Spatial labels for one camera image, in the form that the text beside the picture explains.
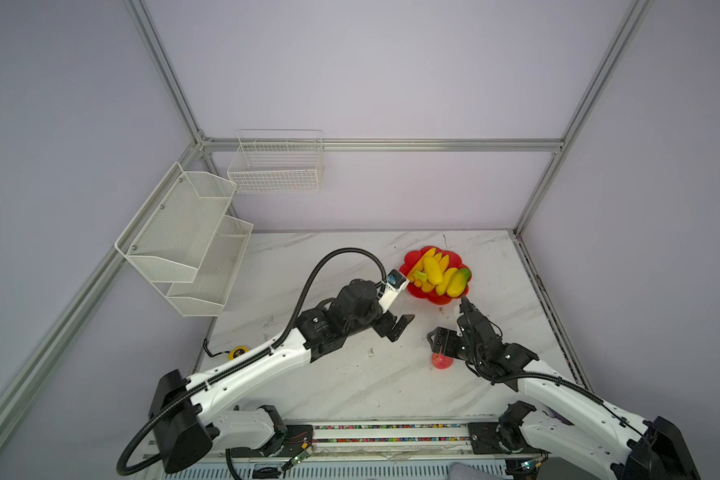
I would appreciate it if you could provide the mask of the yellow fake lemon fruit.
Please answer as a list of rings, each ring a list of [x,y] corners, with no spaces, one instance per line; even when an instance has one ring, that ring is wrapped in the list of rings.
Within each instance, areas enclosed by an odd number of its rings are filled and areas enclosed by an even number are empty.
[[[423,273],[427,276],[427,282],[437,286],[442,281],[443,270],[440,266],[441,254],[426,256],[423,258]]]

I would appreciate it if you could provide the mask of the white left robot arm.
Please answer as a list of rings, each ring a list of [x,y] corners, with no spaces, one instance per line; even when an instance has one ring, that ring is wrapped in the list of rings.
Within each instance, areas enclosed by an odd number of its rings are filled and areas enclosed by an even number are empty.
[[[305,308],[318,274],[330,260],[345,254],[370,259],[380,280],[354,279],[336,296]],[[359,247],[329,252],[310,272],[286,326],[276,337],[216,368],[188,377],[173,370],[160,378],[148,420],[124,447],[116,473],[127,477],[154,464],[161,464],[167,473],[177,473],[218,449],[247,448],[265,456],[278,452],[288,428],[276,407],[236,411],[236,401],[343,348],[348,338],[366,330],[397,341],[414,317],[397,316],[390,309],[418,278],[397,269],[386,270],[378,257]]]

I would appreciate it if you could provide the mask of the green yellow fake mango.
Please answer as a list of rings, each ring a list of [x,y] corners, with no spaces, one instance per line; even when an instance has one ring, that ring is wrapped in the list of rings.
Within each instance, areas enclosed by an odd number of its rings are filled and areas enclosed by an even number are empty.
[[[457,269],[451,276],[448,286],[446,287],[446,294],[450,298],[461,297],[466,291],[471,277],[472,272],[469,268]]]

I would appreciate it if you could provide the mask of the yellow tape measure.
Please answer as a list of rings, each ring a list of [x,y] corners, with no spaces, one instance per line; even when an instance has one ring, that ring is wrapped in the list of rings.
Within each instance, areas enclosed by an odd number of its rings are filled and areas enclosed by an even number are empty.
[[[234,359],[236,359],[236,358],[244,355],[244,354],[247,353],[248,351],[249,351],[249,349],[248,349],[247,347],[245,347],[245,346],[238,346],[238,347],[234,348],[233,350],[231,350],[231,351],[229,351],[229,352],[227,353],[227,358],[228,358],[229,360],[234,360]]]

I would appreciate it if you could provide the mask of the yellow fake banana bunch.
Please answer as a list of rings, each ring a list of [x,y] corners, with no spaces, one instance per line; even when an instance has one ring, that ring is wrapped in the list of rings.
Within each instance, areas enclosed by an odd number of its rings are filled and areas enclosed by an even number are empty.
[[[406,278],[423,293],[435,292],[442,296],[447,290],[446,273],[449,268],[450,256],[432,247],[419,254]]]

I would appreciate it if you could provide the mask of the red fake apple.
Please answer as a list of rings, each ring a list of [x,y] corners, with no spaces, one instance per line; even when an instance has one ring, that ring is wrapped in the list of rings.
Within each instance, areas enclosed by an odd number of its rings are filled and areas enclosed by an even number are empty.
[[[438,370],[446,370],[453,365],[454,359],[441,353],[433,353],[431,355],[431,363],[433,367]]]

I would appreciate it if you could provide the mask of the white two-tier mesh shelf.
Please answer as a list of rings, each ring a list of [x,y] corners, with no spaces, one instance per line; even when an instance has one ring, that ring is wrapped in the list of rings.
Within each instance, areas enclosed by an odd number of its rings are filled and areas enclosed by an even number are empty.
[[[231,214],[236,184],[174,164],[114,244],[183,317],[224,310],[253,225]]]

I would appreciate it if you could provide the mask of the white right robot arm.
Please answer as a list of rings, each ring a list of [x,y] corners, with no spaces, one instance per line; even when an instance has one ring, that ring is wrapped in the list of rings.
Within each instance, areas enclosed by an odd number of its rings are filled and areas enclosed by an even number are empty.
[[[499,445],[560,457],[599,479],[697,479],[680,429],[647,420],[565,379],[539,356],[506,343],[467,298],[459,305],[458,357],[476,376],[525,396],[500,418]]]

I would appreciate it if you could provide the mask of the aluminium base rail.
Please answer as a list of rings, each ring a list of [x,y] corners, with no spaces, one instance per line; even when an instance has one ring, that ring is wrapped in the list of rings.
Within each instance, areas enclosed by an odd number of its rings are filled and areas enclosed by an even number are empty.
[[[503,450],[497,420],[292,424],[274,454],[250,449],[212,452],[177,472],[156,465],[144,479],[534,479],[546,462],[563,459],[598,479],[620,464],[610,446],[572,426],[538,415],[524,421],[522,445]]]

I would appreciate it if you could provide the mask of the red flower-shaped fruit bowl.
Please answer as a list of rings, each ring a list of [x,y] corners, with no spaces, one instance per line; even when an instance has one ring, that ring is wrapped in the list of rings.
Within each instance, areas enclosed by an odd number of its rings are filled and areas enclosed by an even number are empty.
[[[465,296],[473,279],[472,270],[457,253],[434,246],[407,252],[400,272],[408,280],[411,295],[439,306]]]

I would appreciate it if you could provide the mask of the aluminium frame post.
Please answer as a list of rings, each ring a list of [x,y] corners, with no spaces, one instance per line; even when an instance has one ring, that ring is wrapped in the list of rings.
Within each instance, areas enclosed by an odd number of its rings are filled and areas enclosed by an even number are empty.
[[[552,183],[562,169],[562,166],[572,152],[573,147],[581,135],[589,117],[594,111],[598,101],[604,94],[610,80],[626,54],[630,43],[639,31],[654,2],[650,0],[634,0],[629,4],[624,17],[620,21],[615,34],[606,48],[594,75],[588,83],[574,113],[561,138],[561,146],[551,154],[539,182],[536,184],[528,202],[522,210],[520,217],[513,228],[516,237],[522,237],[528,229],[531,220],[539,209]]]

